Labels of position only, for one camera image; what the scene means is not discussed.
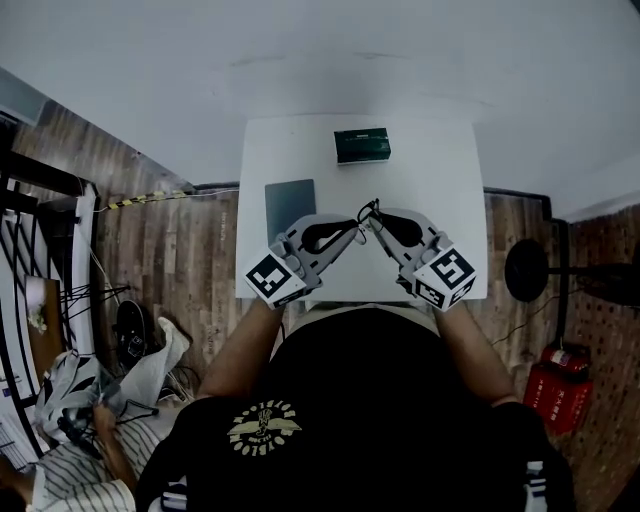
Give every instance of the hand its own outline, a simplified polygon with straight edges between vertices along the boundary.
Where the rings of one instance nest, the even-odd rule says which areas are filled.
[[[116,429],[116,417],[106,405],[98,404],[94,406],[93,423],[100,439],[104,441],[113,437],[113,432]]]

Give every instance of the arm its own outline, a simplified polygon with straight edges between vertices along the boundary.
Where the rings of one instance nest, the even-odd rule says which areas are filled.
[[[284,308],[275,311],[261,300],[251,305],[211,362],[196,398],[247,397],[269,363]]]
[[[104,445],[103,455],[107,469],[116,480],[122,480],[131,494],[134,494],[138,479],[120,442],[115,437],[116,417],[105,405],[96,405],[93,408],[93,421],[98,437]]]
[[[435,311],[435,317],[469,390],[494,407],[517,402],[511,376],[462,301],[447,312]]]

